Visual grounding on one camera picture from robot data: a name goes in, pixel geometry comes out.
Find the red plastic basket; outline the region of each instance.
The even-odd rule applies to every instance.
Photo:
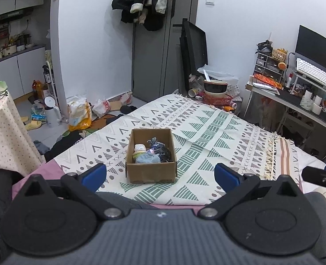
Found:
[[[204,94],[203,102],[215,106],[216,108],[222,109],[222,107],[229,106],[232,99],[233,98],[229,95],[225,95],[224,98],[214,98]]]

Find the patterned blanket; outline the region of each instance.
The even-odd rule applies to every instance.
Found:
[[[178,159],[174,184],[130,184],[125,177],[125,157],[133,128],[170,128]],[[65,173],[82,173],[96,163],[107,166],[100,191],[153,204],[205,205],[225,192],[215,182],[214,166],[276,179],[292,173],[299,180],[296,153],[279,154],[280,138],[233,114],[179,95],[161,97],[120,117],[55,158]],[[288,140],[282,144],[292,148]]]

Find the white kettle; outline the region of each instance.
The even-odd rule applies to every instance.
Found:
[[[45,105],[49,108],[45,110],[45,116],[49,127],[57,127],[62,119],[60,109],[55,106],[55,99],[51,96],[48,96],[44,100]]]
[[[57,127],[61,122],[61,113],[58,107],[45,110],[45,116],[49,127]]]

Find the yellow slipper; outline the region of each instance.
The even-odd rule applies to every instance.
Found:
[[[32,120],[30,123],[25,125],[26,130],[35,130],[41,127],[42,122],[38,120]]]
[[[21,117],[20,119],[22,120],[22,123],[25,123],[28,121],[29,117]]]

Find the gray door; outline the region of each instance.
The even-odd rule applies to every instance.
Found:
[[[169,0],[162,29],[147,31],[135,26],[132,52],[133,95],[150,102],[183,85],[179,38],[183,18],[195,23],[198,0]]]

